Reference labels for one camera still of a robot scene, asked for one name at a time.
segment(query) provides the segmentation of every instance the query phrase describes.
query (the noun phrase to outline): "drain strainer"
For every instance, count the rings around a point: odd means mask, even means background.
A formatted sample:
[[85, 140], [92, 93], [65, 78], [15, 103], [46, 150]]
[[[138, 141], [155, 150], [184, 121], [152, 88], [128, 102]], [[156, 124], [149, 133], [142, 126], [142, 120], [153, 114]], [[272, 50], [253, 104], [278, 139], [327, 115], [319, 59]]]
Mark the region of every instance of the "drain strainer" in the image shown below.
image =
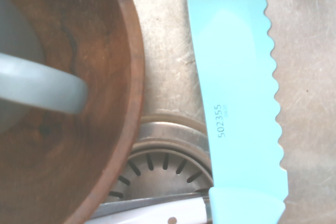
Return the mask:
[[193, 193], [212, 186], [209, 172], [191, 157], [173, 150], [146, 150], [129, 157], [105, 202]]

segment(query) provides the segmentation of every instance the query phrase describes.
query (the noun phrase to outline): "light blue mug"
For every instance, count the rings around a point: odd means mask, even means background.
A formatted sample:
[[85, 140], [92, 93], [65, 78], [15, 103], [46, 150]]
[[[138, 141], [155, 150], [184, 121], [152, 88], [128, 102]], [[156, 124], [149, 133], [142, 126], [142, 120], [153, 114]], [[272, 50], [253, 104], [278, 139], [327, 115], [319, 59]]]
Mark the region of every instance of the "light blue mug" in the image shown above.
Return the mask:
[[31, 106], [70, 114], [84, 108], [86, 83], [44, 62], [30, 24], [9, 0], [0, 0], [0, 133]]

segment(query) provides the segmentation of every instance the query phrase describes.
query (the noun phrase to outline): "bowl rim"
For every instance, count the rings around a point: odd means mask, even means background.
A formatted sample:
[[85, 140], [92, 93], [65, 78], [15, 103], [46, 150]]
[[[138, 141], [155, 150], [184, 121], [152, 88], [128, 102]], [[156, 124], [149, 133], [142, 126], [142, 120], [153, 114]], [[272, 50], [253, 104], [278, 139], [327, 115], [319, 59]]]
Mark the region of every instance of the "bowl rim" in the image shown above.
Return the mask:
[[122, 127], [119, 140], [111, 154], [111, 158], [107, 162], [95, 186], [76, 211], [67, 217], [64, 224], [83, 224], [91, 217], [118, 179], [138, 136], [144, 93], [145, 64], [143, 39], [138, 13], [136, 12], [133, 0], [118, 0], [118, 2], [130, 45], [131, 78], [129, 100], [124, 119], [125, 123]]

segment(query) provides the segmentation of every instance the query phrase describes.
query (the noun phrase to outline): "knife rivet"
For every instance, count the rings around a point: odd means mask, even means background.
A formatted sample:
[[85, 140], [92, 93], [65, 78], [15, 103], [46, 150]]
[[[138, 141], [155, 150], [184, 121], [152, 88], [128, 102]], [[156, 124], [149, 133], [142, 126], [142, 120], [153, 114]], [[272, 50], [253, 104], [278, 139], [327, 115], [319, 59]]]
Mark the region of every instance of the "knife rivet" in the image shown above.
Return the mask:
[[175, 217], [170, 217], [168, 219], [168, 224], [176, 224], [177, 223], [177, 219]]

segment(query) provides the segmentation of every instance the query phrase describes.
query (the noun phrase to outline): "utensil handle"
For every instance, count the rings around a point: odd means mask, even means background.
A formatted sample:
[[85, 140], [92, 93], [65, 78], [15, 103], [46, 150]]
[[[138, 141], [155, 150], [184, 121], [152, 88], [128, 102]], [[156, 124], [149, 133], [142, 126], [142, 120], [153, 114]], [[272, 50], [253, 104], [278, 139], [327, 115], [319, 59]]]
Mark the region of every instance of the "utensil handle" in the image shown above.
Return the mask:
[[202, 197], [142, 207], [93, 219], [85, 224], [206, 224]]
[[88, 87], [76, 76], [0, 53], [0, 98], [42, 109], [77, 114]]

